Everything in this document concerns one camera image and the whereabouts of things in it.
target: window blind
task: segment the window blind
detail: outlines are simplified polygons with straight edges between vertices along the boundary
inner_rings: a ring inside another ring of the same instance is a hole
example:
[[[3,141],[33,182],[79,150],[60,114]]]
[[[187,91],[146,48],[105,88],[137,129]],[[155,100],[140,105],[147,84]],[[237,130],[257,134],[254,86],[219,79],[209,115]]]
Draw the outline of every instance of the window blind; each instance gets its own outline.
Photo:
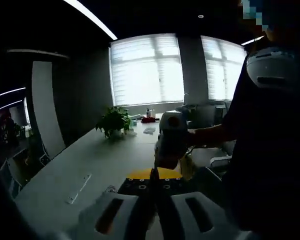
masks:
[[[174,34],[111,43],[111,87],[116,106],[182,101],[184,81]]]
[[[246,52],[235,43],[201,36],[210,100],[232,100]]]

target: ceiling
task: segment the ceiling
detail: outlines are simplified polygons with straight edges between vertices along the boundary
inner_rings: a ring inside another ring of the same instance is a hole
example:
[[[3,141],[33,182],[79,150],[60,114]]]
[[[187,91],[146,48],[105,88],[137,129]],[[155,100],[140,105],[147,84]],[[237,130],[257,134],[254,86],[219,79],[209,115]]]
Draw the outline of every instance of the ceiling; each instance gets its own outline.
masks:
[[[237,0],[174,2],[170,6],[166,2],[163,6],[154,2],[80,2],[118,39],[176,33],[189,37],[211,36],[241,44],[254,38],[238,22],[242,12]],[[13,53],[6,53],[7,49],[42,50],[74,57],[107,47],[111,41],[90,19],[63,0],[0,1],[0,93],[25,86],[22,75],[25,66],[11,68],[18,60],[11,56]]]

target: potted plant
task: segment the potted plant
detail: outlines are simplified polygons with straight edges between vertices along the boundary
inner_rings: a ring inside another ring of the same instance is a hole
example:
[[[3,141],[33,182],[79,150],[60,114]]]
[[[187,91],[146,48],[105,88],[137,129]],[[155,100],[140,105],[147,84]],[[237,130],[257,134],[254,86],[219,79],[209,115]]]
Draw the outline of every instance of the potted plant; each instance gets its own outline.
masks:
[[[127,110],[113,106],[107,109],[106,114],[95,125],[95,129],[100,129],[101,132],[104,130],[104,136],[110,138],[121,134],[121,129],[128,131],[130,121]]]

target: white table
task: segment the white table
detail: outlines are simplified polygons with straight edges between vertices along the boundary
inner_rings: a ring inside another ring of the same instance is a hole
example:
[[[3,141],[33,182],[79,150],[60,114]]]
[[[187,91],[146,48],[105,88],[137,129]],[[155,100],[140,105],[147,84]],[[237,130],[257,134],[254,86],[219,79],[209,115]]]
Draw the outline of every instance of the white table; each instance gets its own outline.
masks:
[[[144,129],[156,128],[153,135]],[[91,205],[109,186],[119,188],[127,174],[154,166],[159,123],[137,123],[137,136],[110,143],[95,129],[56,156],[20,192],[16,204],[38,234],[67,232],[78,223],[81,210]],[[92,176],[73,204],[67,198],[83,175]]]

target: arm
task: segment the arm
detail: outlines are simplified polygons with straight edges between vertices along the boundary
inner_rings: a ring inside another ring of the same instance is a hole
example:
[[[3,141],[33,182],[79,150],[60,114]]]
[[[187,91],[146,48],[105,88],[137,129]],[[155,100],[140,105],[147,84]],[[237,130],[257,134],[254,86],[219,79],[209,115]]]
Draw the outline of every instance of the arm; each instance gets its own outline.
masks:
[[[222,124],[190,131],[190,146],[216,147],[223,142],[236,140],[242,126],[247,124],[245,112],[251,107],[252,96],[257,88],[248,76],[246,69],[247,58],[243,62],[231,106],[228,113],[224,116]]]

